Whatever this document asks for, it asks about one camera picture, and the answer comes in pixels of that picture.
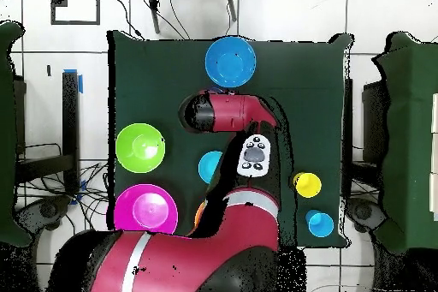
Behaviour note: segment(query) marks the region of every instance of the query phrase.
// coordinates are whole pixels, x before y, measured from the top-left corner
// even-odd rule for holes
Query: silver stripe
[[[121,292],[133,292],[133,280],[135,278],[135,272],[133,273],[134,267],[139,265],[141,255],[150,239],[151,235],[145,232],[135,245],[131,257],[129,258],[129,262],[127,262],[127,270],[125,271],[125,277],[123,278]]]
[[[271,198],[268,198],[266,195],[254,191],[244,190],[231,193],[230,195],[227,195],[225,199],[226,198],[228,198],[227,207],[250,202],[254,206],[264,209],[272,217],[277,219],[278,207],[276,203]]]

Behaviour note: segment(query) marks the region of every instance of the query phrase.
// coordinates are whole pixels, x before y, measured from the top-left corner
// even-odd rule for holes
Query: green panel
[[[438,248],[438,222],[429,211],[432,95],[438,92],[438,45],[420,44],[405,33],[392,37],[377,61],[387,79],[388,154],[382,165],[382,203],[391,221],[376,232],[393,253]]]
[[[181,101],[213,86],[205,72],[204,58],[211,41],[132,40],[115,37],[115,131],[133,122],[147,122],[166,140],[163,163],[149,174],[131,174],[115,167],[115,196],[127,187],[152,182],[167,189],[178,206],[176,234],[191,228],[207,185],[198,175],[198,161],[211,150],[221,151],[230,134],[189,134],[180,125]],[[344,93],[343,57],[351,43],[347,34],[328,43],[251,42],[257,56],[256,72],[239,88],[274,103],[287,113],[296,170],[316,172],[322,192],[312,200],[299,199],[297,237],[300,246],[344,247],[346,241],[334,232],[325,239],[313,237],[305,225],[305,213],[320,209],[339,219],[340,136]],[[292,173],[288,153],[281,146],[282,240],[294,243],[295,198],[287,185]]]
[[[12,216],[15,204],[15,161],[17,134],[15,127],[15,97],[12,63],[9,53],[12,44],[23,35],[14,22],[0,24],[0,108],[2,109],[2,140],[0,153],[0,241],[17,247],[28,246],[30,235],[20,228]]]

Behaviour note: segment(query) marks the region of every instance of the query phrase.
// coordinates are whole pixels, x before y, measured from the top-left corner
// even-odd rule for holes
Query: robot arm
[[[277,121],[262,99],[204,92],[187,98],[179,116],[183,127],[193,133],[236,132],[216,168],[191,237],[216,233],[227,206],[226,195],[231,192],[241,190],[243,197],[250,198],[254,192],[263,194],[280,208]]]

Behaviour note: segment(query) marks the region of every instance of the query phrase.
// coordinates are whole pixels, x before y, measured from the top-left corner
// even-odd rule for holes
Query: pink bowl
[[[116,229],[173,234],[178,224],[178,210],[164,189],[152,184],[137,184],[117,198],[114,223]]]

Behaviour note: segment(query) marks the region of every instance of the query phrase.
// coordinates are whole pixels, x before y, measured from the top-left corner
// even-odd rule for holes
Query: blue bowl
[[[201,179],[207,184],[210,184],[211,178],[215,173],[216,167],[221,159],[222,152],[220,151],[210,151],[207,152],[199,161],[198,173]]]
[[[309,211],[305,215],[309,231],[318,238],[330,235],[334,229],[333,219],[326,213]]]
[[[205,70],[217,85],[235,88],[249,81],[256,69],[256,54],[241,38],[215,41],[205,55]]]

